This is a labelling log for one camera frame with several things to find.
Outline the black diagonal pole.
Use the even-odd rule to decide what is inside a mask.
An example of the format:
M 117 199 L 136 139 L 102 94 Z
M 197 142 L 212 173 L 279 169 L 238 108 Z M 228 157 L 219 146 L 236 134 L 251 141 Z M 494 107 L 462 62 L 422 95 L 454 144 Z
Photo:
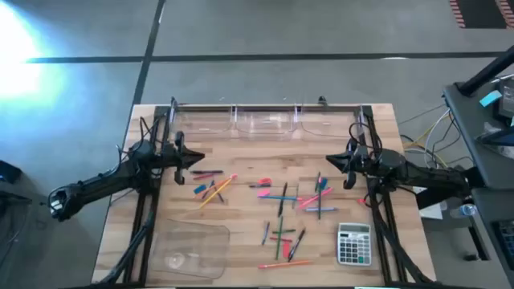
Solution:
M 504 53 L 499 55 L 496 59 L 494 59 L 491 63 L 489 63 L 485 68 L 479 71 L 476 75 L 471 77 L 465 83 L 459 85 L 459 92 L 469 97 L 473 94 L 477 89 L 482 87 L 485 83 L 492 80 L 496 77 L 500 72 L 505 70 L 511 64 L 514 63 L 514 45 L 507 49 Z

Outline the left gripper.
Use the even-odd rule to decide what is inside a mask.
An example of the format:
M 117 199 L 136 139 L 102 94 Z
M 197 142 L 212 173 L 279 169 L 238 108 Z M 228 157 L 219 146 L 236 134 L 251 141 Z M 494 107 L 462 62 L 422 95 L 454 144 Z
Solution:
M 174 173 L 174 180 L 178 185 L 183 185 L 185 183 L 183 170 L 198 163 L 204 158 L 204 156 L 204 153 L 188 149 L 185 145 L 184 132 L 178 131 L 175 134 L 174 143 L 167 143 L 162 149 L 161 167 L 174 167 L 176 169 Z

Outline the black box on floor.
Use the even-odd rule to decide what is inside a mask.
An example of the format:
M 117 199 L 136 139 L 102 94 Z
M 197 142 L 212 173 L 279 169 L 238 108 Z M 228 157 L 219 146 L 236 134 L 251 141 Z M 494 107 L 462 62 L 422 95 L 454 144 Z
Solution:
M 14 165 L 0 160 L 0 181 L 14 184 L 22 175 L 22 170 Z

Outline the large clear plastic bin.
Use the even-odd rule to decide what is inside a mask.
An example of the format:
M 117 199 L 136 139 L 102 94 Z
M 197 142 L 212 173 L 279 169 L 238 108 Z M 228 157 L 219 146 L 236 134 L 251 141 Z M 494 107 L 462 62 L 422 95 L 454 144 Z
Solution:
M 196 279 L 222 276 L 230 243 L 230 231 L 225 226 L 168 219 L 158 229 L 151 250 L 151 272 Z

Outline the dark tablet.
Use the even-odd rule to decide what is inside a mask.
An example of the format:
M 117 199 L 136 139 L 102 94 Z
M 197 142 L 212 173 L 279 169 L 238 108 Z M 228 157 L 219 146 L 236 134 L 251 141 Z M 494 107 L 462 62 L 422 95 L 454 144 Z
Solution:
M 514 147 L 514 127 L 500 130 L 493 128 L 479 135 L 476 140 L 483 145 Z

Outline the yellow pencil with pink eraser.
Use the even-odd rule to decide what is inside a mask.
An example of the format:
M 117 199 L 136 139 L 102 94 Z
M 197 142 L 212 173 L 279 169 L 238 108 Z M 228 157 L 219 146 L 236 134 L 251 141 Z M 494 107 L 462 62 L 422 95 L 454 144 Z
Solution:
M 226 179 L 206 200 L 199 206 L 199 209 L 202 209 L 207 203 L 209 203 L 213 198 L 219 195 L 219 193 L 224 190 L 234 179 L 238 177 L 237 173 L 230 175 L 228 179 Z

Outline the clear water bottle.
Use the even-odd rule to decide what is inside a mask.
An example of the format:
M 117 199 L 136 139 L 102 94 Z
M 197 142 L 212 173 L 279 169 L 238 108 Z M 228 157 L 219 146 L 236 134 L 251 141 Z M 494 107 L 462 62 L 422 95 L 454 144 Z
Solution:
M 457 208 L 454 208 L 450 211 L 450 216 L 452 218 L 469 218 L 474 216 L 477 213 L 477 208 L 473 204 L 463 204 Z

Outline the grey side desk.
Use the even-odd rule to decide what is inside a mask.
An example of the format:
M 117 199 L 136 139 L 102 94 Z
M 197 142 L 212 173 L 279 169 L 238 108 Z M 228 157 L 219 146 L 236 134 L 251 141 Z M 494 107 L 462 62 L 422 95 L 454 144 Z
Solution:
M 477 140 L 486 123 L 506 127 L 493 118 L 491 108 L 479 103 L 480 97 L 493 88 L 492 84 L 487 84 L 474 95 L 466 96 L 461 93 L 459 85 L 452 84 L 444 88 L 443 96 L 483 181 L 483 187 L 471 191 L 478 206 L 479 219 L 495 250 L 494 259 L 502 267 L 502 276 L 508 281 L 508 287 L 514 289 L 514 264 L 509 264 L 507 247 L 495 231 L 497 222 L 514 221 L 514 160 L 493 152 Z

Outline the orange pencil with pink eraser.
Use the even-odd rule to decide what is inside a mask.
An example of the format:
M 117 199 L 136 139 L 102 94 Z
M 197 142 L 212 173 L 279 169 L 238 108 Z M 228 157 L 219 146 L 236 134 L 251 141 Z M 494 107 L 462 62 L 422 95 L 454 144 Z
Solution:
M 224 185 L 225 183 L 227 183 L 227 182 L 228 182 L 228 181 L 230 181 L 230 180 L 231 180 L 231 177 L 228 177 L 227 179 L 222 180 L 222 181 L 219 181 L 219 182 L 217 182 L 217 183 L 215 183 L 215 184 L 216 184 L 216 186 L 217 186 L 217 187 L 218 187 L 218 189 L 219 189 L 222 185 Z M 204 190 L 203 192 L 199 193 L 198 195 L 201 195 L 201 196 L 202 196 L 202 195 L 204 194 L 204 192 L 205 192 L 205 190 Z
M 295 262 L 285 262 L 285 263 L 273 263 L 273 264 L 262 264 L 258 265 L 258 269 L 265 270 L 265 269 L 274 269 L 274 268 L 281 268 L 281 267 L 293 267 L 293 266 L 303 266 L 311 264 L 311 260 L 301 260 L 301 261 L 295 261 Z

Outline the black desk support beam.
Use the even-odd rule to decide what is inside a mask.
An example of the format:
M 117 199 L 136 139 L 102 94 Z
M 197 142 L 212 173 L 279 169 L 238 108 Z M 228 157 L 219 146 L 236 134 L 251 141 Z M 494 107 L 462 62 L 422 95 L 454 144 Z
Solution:
M 416 194 L 416 201 L 420 210 L 435 205 L 448 198 L 448 193 L 444 189 L 428 188 Z

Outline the dark keyboard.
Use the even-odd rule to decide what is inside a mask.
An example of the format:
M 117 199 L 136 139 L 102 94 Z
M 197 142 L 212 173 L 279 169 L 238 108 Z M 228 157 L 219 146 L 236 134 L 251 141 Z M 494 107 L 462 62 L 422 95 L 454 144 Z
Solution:
M 514 272 L 514 219 L 500 220 L 492 223 L 492 229 L 499 243 L 507 268 Z

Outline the blue sticky note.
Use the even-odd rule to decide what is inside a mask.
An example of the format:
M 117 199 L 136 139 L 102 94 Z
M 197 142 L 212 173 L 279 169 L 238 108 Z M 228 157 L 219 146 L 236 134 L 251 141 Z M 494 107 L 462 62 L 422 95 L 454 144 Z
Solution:
M 498 90 L 494 90 L 489 92 L 486 96 L 484 96 L 479 103 L 482 107 L 486 108 L 487 106 L 494 104 L 497 100 L 503 97 L 502 93 Z

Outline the black floor stand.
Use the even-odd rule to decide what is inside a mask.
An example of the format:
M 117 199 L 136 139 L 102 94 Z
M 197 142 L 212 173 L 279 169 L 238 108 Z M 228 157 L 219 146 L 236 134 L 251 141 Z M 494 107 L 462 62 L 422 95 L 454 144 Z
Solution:
M 29 205 L 32 200 L 27 197 L 21 197 L 13 193 L 0 190 L 0 218 L 6 215 L 7 209 L 15 205 Z

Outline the long dark pen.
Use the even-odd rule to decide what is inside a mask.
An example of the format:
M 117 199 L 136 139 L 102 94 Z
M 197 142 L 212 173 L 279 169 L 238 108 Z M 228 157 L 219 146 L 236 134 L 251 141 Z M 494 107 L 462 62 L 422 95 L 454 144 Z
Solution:
M 285 197 L 286 197 L 287 189 L 288 189 L 288 183 L 285 182 L 284 187 L 283 187 L 283 191 L 282 191 L 282 196 L 280 198 L 278 213 L 277 213 L 277 217 L 278 218 L 280 218 L 282 216 L 282 213 L 283 213 L 284 200 L 285 200 Z

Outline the black box device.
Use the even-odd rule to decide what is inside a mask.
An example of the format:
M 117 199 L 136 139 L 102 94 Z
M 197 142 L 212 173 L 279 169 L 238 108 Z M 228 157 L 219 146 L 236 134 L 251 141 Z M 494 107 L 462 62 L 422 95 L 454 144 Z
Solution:
M 493 104 L 493 117 L 508 127 L 514 121 L 514 76 L 502 79 L 496 85 L 501 97 Z

